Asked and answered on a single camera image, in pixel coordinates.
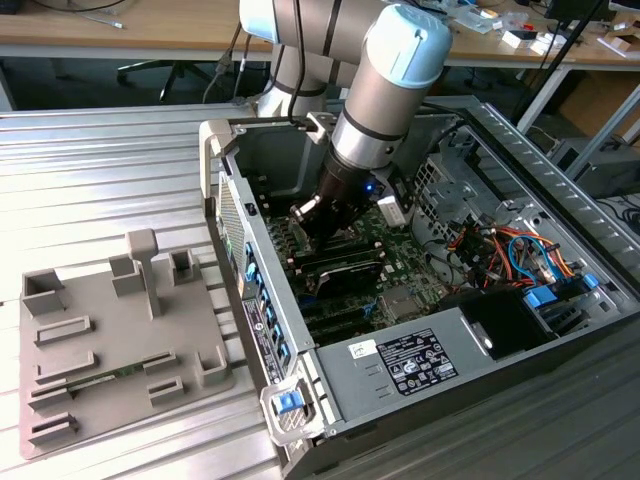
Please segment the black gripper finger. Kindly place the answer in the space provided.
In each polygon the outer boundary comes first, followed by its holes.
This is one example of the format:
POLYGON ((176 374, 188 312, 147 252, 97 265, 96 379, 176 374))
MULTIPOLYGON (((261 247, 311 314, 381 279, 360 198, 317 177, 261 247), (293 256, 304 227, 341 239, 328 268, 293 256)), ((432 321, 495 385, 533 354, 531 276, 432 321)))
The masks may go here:
POLYGON ((314 194, 308 201, 301 205, 293 205, 290 213, 293 220, 302 228, 308 236, 319 236, 323 224, 323 198, 314 194))

